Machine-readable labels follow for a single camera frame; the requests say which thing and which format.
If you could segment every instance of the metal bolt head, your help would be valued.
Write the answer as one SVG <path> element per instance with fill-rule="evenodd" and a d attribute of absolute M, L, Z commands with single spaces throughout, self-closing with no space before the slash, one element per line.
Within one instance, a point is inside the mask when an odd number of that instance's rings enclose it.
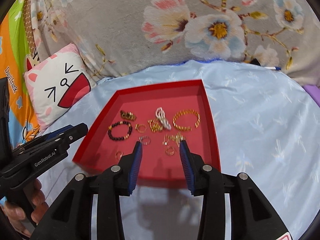
<path fill-rule="evenodd" d="M 76 179 L 77 181 L 81 181 L 81 180 L 84 179 L 84 175 L 81 174 L 81 173 L 79 173 L 79 174 L 77 174 L 77 175 L 75 176 L 75 179 Z"/>
<path fill-rule="evenodd" d="M 248 178 L 248 175 L 246 173 L 240 173 L 239 174 L 240 179 L 246 180 Z"/>
<path fill-rule="evenodd" d="M 202 169 L 203 169 L 204 171 L 212 171 L 212 167 L 211 167 L 210 165 L 203 165 L 203 166 L 202 166 Z"/>
<path fill-rule="evenodd" d="M 113 171 L 113 172 L 118 172 L 120 169 L 121 168 L 120 168 L 119 165 L 114 165 L 114 166 L 111 167 L 111 171 Z"/>

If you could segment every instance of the pillow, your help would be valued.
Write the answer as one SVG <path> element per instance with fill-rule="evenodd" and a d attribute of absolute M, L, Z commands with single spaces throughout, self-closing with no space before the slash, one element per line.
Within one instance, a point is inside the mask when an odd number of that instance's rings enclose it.
<path fill-rule="evenodd" d="M 25 72 L 24 79 L 41 131 L 96 86 L 74 44 Z"/>

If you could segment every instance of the black beaded bracelet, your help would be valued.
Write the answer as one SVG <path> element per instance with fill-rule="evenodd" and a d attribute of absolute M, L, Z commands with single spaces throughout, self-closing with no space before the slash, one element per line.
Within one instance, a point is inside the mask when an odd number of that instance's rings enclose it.
<path fill-rule="evenodd" d="M 127 126 L 129 126 L 129 130 L 128 130 L 128 134 L 126 136 L 122 136 L 122 137 L 113 137 L 112 134 L 111 134 L 111 131 L 114 127 L 120 125 L 120 124 L 126 124 Z M 129 138 L 129 136 L 131 135 L 132 133 L 132 125 L 128 122 L 128 121 L 119 121 L 119 122 L 116 122 L 112 125 L 109 126 L 109 129 L 108 129 L 108 135 L 109 135 L 109 138 L 113 141 L 123 141 L 123 140 L 126 140 Z"/>

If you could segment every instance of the purple object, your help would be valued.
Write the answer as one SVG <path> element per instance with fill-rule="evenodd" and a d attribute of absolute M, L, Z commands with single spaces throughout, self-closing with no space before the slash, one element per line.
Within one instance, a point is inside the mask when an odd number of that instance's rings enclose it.
<path fill-rule="evenodd" d="M 313 100 L 320 106 L 320 89 L 317 86 L 306 85 L 304 90 L 313 98 Z"/>

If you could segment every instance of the gold bracelet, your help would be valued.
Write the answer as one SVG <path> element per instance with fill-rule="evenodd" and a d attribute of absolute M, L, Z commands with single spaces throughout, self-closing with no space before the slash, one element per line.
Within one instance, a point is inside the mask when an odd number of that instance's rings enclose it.
<path fill-rule="evenodd" d="M 141 123 L 141 124 L 136 124 L 136 130 L 139 132 L 139 133 L 145 133 L 146 130 L 147 130 L 147 127 L 145 124 Z"/>
<path fill-rule="evenodd" d="M 168 135 L 166 134 L 163 138 L 163 145 L 167 145 L 169 143 L 169 141 L 174 141 L 178 147 L 180 147 L 180 142 L 182 140 L 186 140 L 186 138 L 180 133 L 178 132 L 177 135 Z"/>
<path fill-rule="evenodd" d="M 195 124 L 195 127 L 198 128 L 198 126 L 199 126 L 199 124 L 200 124 L 200 115 L 199 115 L 199 113 L 198 113 L 197 111 L 192 110 L 192 109 L 187 109 L 187 110 L 182 110 L 182 111 L 180 111 L 180 112 L 177 112 L 177 113 L 175 114 L 175 116 L 173 117 L 173 126 L 174 126 L 176 129 L 180 130 L 180 131 L 191 131 L 191 127 L 190 127 L 190 126 L 188 126 L 188 127 L 182 127 L 182 126 L 179 126 L 179 125 L 176 124 L 176 120 L 177 120 L 180 116 L 185 115 L 185 114 L 194 114 L 194 115 L 198 118 L 198 120 L 197 120 L 197 122 L 196 122 L 196 124 Z"/>
<path fill-rule="evenodd" d="M 135 121 L 136 120 L 136 116 L 131 113 L 131 112 L 125 112 L 125 111 L 120 111 L 120 116 L 121 118 L 123 119 L 126 119 L 126 120 L 131 120 L 131 121 Z"/>

